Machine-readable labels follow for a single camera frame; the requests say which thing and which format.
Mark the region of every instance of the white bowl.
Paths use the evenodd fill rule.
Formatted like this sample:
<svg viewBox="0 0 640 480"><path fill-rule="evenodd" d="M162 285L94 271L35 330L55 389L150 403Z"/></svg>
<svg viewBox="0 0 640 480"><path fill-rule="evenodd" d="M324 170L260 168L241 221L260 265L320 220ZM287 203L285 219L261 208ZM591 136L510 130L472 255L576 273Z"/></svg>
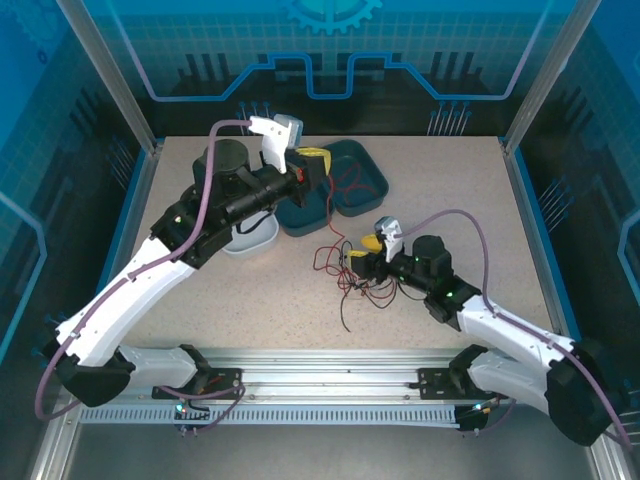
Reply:
<svg viewBox="0 0 640 480"><path fill-rule="evenodd" d="M241 224L242 230L248 230L265 215L264 212L249 217ZM239 234L233 228L233 240L222 251L234 258L245 259L254 257L269 250L276 242L280 225L275 215L269 215L258 228L247 234Z"/></svg>

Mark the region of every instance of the glass panel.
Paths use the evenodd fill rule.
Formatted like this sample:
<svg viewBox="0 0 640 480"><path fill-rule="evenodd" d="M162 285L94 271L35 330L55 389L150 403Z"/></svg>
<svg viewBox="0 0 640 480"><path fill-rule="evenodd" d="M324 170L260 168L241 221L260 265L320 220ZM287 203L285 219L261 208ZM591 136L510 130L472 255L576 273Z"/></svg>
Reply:
<svg viewBox="0 0 640 480"><path fill-rule="evenodd" d="M521 149L577 326L614 349L637 390L640 10L634 5L603 0Z"/></svg>
<svg viewBox="0 0 640 480"><path fill-rule="evenodd" d="M53 1L0 2L0 478L23 478L45 325L95 293L139 146Z"/></svg>
<svg viewBox="0 0 640 480"><path fill-rule="evenodd" d="M158 136L504 134L574 0L87 0Z"/></svg>

